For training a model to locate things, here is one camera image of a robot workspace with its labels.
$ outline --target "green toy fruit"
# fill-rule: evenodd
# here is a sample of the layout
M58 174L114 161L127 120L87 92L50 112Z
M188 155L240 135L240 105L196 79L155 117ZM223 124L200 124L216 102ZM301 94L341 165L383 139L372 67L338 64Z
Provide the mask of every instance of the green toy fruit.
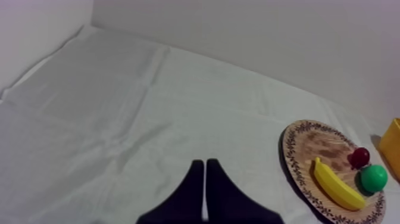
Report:
M381 191L388 182L388 173L380 165L372 165L361 171L361 184L365 190L375 193Z

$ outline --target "banana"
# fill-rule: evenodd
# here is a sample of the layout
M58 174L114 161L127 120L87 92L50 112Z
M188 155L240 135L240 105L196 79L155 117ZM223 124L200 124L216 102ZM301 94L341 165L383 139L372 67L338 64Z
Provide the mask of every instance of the banana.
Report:
M363 197L340 180L329 166L321 162L319 157L315 158L314 176L325 192L338 205L350 211L365 207Z

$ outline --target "white cloth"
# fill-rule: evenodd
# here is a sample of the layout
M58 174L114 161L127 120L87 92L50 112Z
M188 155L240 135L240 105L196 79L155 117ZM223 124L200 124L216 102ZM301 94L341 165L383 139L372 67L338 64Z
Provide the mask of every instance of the white cloth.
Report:
M319 223L279 164L279 136L298 119L338 128L383 164L371 135L386 125L230 64L97 30L0 104L0 223L134 223L196 158L218 158L286 223ZM383 223L393 223L391 177L385 193Z

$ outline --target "yellow box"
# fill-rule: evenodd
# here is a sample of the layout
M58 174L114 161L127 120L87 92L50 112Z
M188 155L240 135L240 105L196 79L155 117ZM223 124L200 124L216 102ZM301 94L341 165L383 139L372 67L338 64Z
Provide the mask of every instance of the yellow box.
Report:
M379 150L400 180L400 119L393 119L379 143Z

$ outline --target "wooden tray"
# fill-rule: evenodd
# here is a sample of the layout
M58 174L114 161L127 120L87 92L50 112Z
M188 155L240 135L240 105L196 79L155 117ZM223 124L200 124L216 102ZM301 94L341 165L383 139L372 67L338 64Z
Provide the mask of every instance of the wooden tray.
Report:
M348 155L357 146L342 133L321 122L299 120L286 128L282 144L287 168L297 187L324 217L338 224L381 223L386 209L383 191L363 196L367 202L364 209L349 211L333 202L314 179L314 159L318 156L339 178L360 192L355 181L357 170L352 170L348 162Z

